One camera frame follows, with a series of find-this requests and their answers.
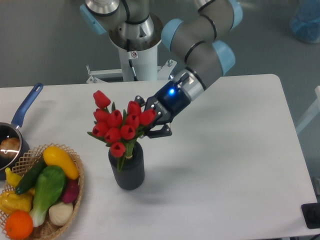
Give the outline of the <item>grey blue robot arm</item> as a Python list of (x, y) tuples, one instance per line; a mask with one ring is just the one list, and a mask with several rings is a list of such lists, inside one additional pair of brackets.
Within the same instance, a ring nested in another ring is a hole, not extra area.
[(198, 18), (162, 24), (147, 0), (86, 0), (80, 13), (99, 35), (108, 33), (117, 47), (125, 81), (154, 81), (158, 74), (158, 45), (163, 44), (185, 68), (157, 93), (135, 100), (156, 117), (144, 131), (150, 138), (170, 136), (170, 124), (183, 109), (224, 76), (235, 64), (231, 48), (220, 41), (242, 20), (235, 0), (197, 0)]

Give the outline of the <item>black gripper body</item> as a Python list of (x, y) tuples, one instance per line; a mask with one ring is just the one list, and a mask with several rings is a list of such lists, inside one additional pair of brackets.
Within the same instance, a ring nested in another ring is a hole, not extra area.
[(174, 81), (169, 81), (153, 96), (146, 100), (144, 110), (155, 110), (152, 127), (171, 123), (173, 119), (191, 103), (187, 93)]

